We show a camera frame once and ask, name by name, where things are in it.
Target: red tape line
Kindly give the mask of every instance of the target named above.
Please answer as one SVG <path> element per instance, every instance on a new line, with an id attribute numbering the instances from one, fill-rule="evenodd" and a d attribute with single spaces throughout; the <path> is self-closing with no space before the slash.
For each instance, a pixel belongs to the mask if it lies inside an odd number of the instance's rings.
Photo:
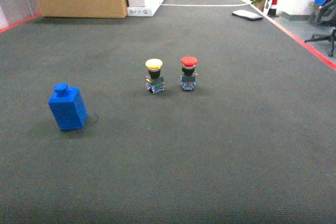
<path id="1" fill-rule="evenodd" d="M 321 61 L 323 61 L 325 64 L 327 64 L 329 67 L 331 67 L 333 70 L 336 71 L 336 64 L 329 60 L 326 56 L 318 52 L 315 47 L 313 47 L 310 44 L 305 43 L 302 39 L 300 39 L 298 36 L 290 32 L 289 30 L 285 29 L 282 25 L 275 22 L 273 19 L 266 17 L 269 21 L 271 21 L 274 25 L 276 25 L 280 30 L 285 32 L 289 37 L 291 37 L 293 40 L 295 40 L 297 43 L 299 43 L 301 46 L 306 48 L 308 51 L 310 51 L 313 55 L 315 55 L 317 58 L 319 58 Z"/>
<path id="2" fill-rule="evenodd" d="M 5 28 L 2 28 L 2 29 L 0 29 L 0 33 L 3 33 L 4 31 L 7 31 L 7 30 L 9 30 L 9 29 L 12 29 L 12 28 L 14 28 L 14 27 L 16 27 L 16 26 L 18 26 L 18 25 L 21 25 L 21 24 L 24 23 L 24 22 L 27 22 L 27 21 L 29 21 L 29 20 L 31 20 L 31 19 L 34 19 L 34 18 L 36 18 L 36 17 L 38 17 L 38 16 L 41 16 L 41 15 L 42 15 L 42 13 L 38 13 L 38 14 L 35 14 L 34 16 L 32 16 L 32 17 L 26 18 L 26 19 L 24 19 L 24 20 L 21 20 L 21 21 L 15 23 L 15 24 L 12 24 L 12 25 L 10 25 L 10 26 L 7 26 L 7 27 L 5 27 Z"/>

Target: yellow button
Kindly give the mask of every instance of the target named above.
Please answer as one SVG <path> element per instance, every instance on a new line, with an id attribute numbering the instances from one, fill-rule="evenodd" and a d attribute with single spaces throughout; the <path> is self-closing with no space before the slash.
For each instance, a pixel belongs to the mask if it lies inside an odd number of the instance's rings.
<path id="1" fill-rule="evenodd" d="M 145 65 L 151 70 L 156 70 L 159 69 L 163 65 L 163 63 L 162 60 L 159 59 L 150 59 L 146 61 Z"/>

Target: red mushroom button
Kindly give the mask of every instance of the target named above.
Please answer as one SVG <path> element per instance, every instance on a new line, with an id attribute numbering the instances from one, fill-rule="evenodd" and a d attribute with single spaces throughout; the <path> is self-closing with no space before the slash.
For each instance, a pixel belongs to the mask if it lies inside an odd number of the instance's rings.
<path id="1" fill-rule="evenodd" d="M 181 63 L 187 68 L 193 68 L 197 64 L 197 59 L 192 56 L 186 56 L 181 59 Z"/>

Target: chair leg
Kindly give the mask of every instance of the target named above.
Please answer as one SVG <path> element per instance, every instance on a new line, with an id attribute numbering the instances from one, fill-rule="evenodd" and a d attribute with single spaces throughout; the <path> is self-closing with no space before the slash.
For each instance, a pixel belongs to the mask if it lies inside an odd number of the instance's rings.
<path id="1" fill-rule="evenodd" d="M 328 54 L 329 57 L 333 57 L 334 55 L 334 49 L 335 49 L 335 37 L 336 37 L 336 29 L 334 29 L 331 33 L 331 39 L 330 39 L 330 43 L 331 43 L 331 52 L 330 54 Z"/>
<path id="2" fill-rule="evenodd" d="M 330 37 L 331 37 L 330 35 L 326 36 L 326 35 L 313 34 L 311 39 L 307 39 L 304 42 L 307 43 L 307 42 L 311 42 L 311 41 L 322 41 L 322 40 L 330 41 L 330 39 L 331 39 Z"/>

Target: traffic cone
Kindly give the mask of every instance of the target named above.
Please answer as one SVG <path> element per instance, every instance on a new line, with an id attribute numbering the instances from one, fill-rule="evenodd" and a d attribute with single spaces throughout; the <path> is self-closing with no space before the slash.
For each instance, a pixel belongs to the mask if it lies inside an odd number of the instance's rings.
<path id="1" fill-rule="evenodd" d="M 270 17 L 277 17 L 277 4 L 278 0 L 272 0 L 271 7 L 268 10 L 267 15 Z"/>

